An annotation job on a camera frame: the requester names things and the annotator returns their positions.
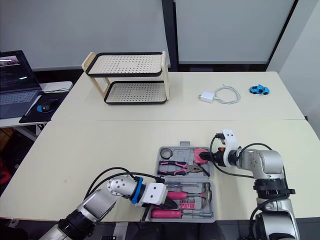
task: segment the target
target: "white charger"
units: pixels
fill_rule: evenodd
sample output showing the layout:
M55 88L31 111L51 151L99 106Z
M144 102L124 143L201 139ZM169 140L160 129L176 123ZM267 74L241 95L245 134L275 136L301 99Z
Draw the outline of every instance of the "white charger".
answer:
M215 94L213 92L203 91L198 95L201 101L212 103L214 100Z
M224 101L222 100L220 97L217 97L217 92L219 92L220 90L223 90L223 89L228 89L228 90L231 90L235 93L235 96L236 96L236 100L233 100L233 101ZM198 95L200 100L201 101L204 101L206 103L212 103L212 101L215 99L217 100L219 103L221 104L236 104L240 101L241 99L241 96L240 96L240 93L234 89L232 86L226 86L226 85L223 85L223 87L220 87L220 88L217 88L214 93L213 92L208 92L208 91L203 91L201 94Z

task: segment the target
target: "laptop screen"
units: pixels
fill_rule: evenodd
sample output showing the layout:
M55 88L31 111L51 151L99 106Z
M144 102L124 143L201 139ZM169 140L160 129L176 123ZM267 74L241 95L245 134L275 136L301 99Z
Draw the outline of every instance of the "laptop screen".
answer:
M26 91L41 89L24 53L0 52L0 91Z

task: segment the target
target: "gray plastic tool case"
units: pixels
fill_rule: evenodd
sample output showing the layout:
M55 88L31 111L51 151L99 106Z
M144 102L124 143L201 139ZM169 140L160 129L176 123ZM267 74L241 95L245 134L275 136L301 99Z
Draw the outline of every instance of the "gray plastic tool case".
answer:
M163 159L160 155L162 149L170 149L172 151L172 156L170 159ZM188 165L194 164L194 154L195 149L205 149L209 150L207 147L194 147L190 146L189 141L181 141L180 146L164 146L161 147L158 151L157 155L157 164L155 169L155 174L157 176L161 176L158 174L158 170L161 169L163 171L171 172L176 171L181 168L174 165L161 165L159 166L159 162L161 161L177 161L177 162L186 162ZM210 177L213 176L214 165L211 162L201 165L209 174ZM176 223L213 223L217 219L216 214L216 191L213 182L209 181L209 177L202 172L190 172L186 175L165 175L163 176L165 179L165 184L167 185L168 191L174 192L188 192L188 193L203 193L205 191L205 183L210 184L211 190L211 201L205 208L202 208L204 199L201 197L194 197L195 209L183 209L183 213L211 213L210 216L196 216L196 215L183 215L182 218L153 218L151 217L151 211L154 209L152 206L146 216L146 221L148 222L176 222ZM180 186L180 185L198 185L198 186ZM178 206L180 200L174 200Z

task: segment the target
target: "screwdriver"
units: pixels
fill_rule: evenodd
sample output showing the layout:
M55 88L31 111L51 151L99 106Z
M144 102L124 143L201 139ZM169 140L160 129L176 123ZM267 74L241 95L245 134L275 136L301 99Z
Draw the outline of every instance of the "screwdriver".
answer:
M199 187L199 184L165 183L168 187Z
M203 193L189 193L186 191L168 191L166 196L171 199L186 199L187 197L205 198Z
M163 209L154 209L151 212L151 217L156 219L171 219L171 218L182 218L182 216L201 216L201 217L211 217L211 213L187 213L182 212L182 210L163 210Z

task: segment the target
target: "tool case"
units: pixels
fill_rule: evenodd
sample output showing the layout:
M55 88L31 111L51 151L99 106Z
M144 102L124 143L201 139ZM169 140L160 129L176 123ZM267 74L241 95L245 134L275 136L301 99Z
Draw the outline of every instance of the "tool case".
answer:
M172 154L162 155L161 152L164 149L169 149ZM182 210L181 218L156 218L152 216L152 211L157 210L159 207L151 206L145 220L149 222L176 222L176 223L213 223L217 219L216 215L216 192L215 186L212 181L209 180L209 176L203 172L189 172L185 175L162 175L163 172L177 172L182 169L182 167L162 164L161 162L176 161L176 162L186 162L188 165L193 165L195 159L195 151L198 152L202 149L203 152L209 151L208 147L194 147L190 146L189 141L181 141L180 146L166 146L159 149L157 155L157 164L155 169L155 174L157 176L162 176L165 179L165 183L169 192L188 192L189 194L200 194L206 191L205 186L209 184L209 189L211 191L210 202L203 207L205 199L200 196L187 196L186 199L174 199L177 203L178 208L176 210ZM202 167L210 177L213 176L214 165L211 162L199 165ZM187 215L187 214L199 214L210 213L210 216L200 216L200 215Z

